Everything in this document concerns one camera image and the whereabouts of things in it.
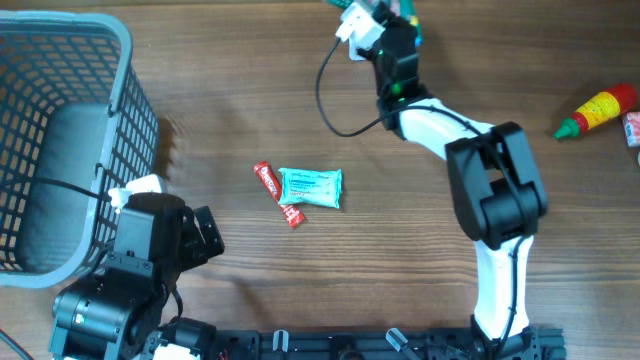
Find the red Nescafe coffee stick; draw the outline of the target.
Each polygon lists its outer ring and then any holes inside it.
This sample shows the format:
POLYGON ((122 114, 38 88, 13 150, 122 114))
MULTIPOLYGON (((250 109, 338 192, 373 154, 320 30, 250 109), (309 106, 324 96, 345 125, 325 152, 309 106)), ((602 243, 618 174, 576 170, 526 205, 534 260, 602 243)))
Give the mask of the red Nescafe coffee stick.
POLYGON ((295 228, 300 225, 305 220, 303 213, 294 205, 279 204, 282 195, 282 186, 273 172, 271 165, 266 161, 261 161, 253 167, 253 171, 260 178, 262 184, 280 208, 289 227, 295 228))

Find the mint green tissue pack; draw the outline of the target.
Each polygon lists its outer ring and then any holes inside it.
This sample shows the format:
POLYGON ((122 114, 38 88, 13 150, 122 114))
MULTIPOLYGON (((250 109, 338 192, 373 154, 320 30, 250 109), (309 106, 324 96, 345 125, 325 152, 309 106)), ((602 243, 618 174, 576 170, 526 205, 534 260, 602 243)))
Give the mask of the mint green tissue pack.
POLYGON ((299 203, 340 208, 342 170, 313 171, 279 168, 282 176, 280 205, 299 203))

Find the green 3M gloves package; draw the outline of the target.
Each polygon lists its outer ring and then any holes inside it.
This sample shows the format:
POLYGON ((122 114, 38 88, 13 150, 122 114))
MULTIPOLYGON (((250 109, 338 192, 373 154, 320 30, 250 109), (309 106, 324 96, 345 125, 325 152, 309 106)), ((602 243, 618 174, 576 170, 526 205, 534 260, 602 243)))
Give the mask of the green 3M gloves package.
MULTIPOLYGON (((353 3, 353 0, 325 0, 325 2, 341 10, 345 10, 353 3)), ((382 0, 382 2, 385 3, 391 9, 392 12, 394 12, 396 15, 401 16, 402 18, 407 20, 413 27, 416 28, 417 36, 416 36, 415 44, 417 47, 421 46, 423 43, 422 26, 416 15, 416 10, 415 10, 413 1, 412 0, 382 0)))

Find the red sauce bottle green cap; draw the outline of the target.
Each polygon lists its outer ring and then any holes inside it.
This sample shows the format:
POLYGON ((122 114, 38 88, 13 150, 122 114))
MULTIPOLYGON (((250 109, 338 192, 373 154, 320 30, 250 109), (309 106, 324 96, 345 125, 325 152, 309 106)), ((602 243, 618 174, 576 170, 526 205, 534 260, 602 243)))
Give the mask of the red sauce bottle green cap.
POLYGON ((629 112, 638 102, 638 93, 630 83, 621 83, 593 96, 569 117, 554 133, 556 140, 577 138, 629 112))

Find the orange white snack packet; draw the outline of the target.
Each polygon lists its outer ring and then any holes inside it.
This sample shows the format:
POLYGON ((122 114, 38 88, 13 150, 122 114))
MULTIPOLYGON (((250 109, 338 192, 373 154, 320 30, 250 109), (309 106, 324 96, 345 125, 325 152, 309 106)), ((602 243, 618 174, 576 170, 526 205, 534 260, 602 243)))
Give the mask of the orange white snack packet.
POLYGON ((628 112, 622 117, 626 141, 629 147, 640 146, 640 113, 628 112))

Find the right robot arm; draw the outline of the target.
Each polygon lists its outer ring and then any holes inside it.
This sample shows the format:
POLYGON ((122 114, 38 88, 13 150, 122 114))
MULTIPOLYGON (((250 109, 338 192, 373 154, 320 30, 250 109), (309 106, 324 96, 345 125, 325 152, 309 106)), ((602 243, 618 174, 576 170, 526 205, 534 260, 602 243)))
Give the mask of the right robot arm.
POLYGON ((454 213, 476 251, 474 324, 498 347, 529 325, 526 265, 547 195, 518 124, 473 121, 426 90, 415 38, 412 25, 390 20, 363 54, 374 66, 384 127, 446 162, 454 213))

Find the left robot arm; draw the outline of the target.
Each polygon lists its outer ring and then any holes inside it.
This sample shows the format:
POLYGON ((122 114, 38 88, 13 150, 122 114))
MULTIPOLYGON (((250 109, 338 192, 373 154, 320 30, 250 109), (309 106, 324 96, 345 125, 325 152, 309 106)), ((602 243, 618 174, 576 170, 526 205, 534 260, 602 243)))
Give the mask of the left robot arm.
POLYGON ((116 236, 52 307, 56 359, 132 359, 159 327, 177 281, 225 250, 211 209, 166 193, 131 196, 116 236))

